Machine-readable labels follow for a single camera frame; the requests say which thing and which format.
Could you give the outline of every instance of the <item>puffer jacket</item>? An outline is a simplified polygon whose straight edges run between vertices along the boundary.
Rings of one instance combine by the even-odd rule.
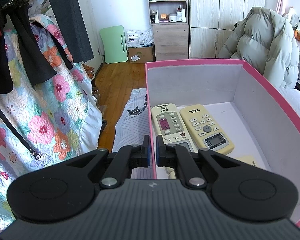
[[[240,22],[219,58],[244,59],[274,87],[295,88],[299,48],[292,25],[275,11],[254,7]]]

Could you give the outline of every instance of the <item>bedsheet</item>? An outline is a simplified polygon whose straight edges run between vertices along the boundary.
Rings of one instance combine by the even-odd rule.
[[[91,82],[81,64],[74,64],[59,28],[45,15],[30,19],[38,46],[57,74],[31,86],[23,67],[15,29],[4,33],[13,91],[0,95],[0,109],[36,150],[36,160],[0,118],[0,231],[14,221],[6,199],[10,183],[31,171],[96,149],[101,112],[91,96]],[[74,64],[69,71],[51,36],[59,41]]]
[[[150,134],[147,89],[133,89],[122,115],[115,125],[113,152],[131,144],[142,144],[143,137]],[[132,170],[132,179],[153,179],[152,158],[149,168]]]

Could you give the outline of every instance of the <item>tcl logo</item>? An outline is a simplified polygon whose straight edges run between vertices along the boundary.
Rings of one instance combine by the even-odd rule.
[[[200,110],[199,109],[196,109],[196,110],[191,110],[191,111],[189,111],[189,113],[195,113],[195,112],[199,112]]]

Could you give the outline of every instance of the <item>air conditioner remote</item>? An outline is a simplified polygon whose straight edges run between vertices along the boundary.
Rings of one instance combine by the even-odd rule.
[[[174,104],[163,104],[151,108],[152,119],[158,135],[165,144],[179,144],[193,152],[196,147]]]
[[[186,127],[199,148],[229,154],[234,144],[203,105],[187,106],[180,110]]]

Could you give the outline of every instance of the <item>cardboard box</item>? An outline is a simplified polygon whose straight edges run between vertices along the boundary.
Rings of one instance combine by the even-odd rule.
[[[130,63],[147,63],[154,61],[154,45],[141,48],[128,48]]]
[[[227,156],[251,155],[262,169],[290,179],[299,200],[291,220],[300,226],[300,118],[282,95],[244,60],[189,59],[146,63],[152,162],[156,130],[151,108],[204,105],[234,143]],[[167,179],[154,166],[154,178]]]

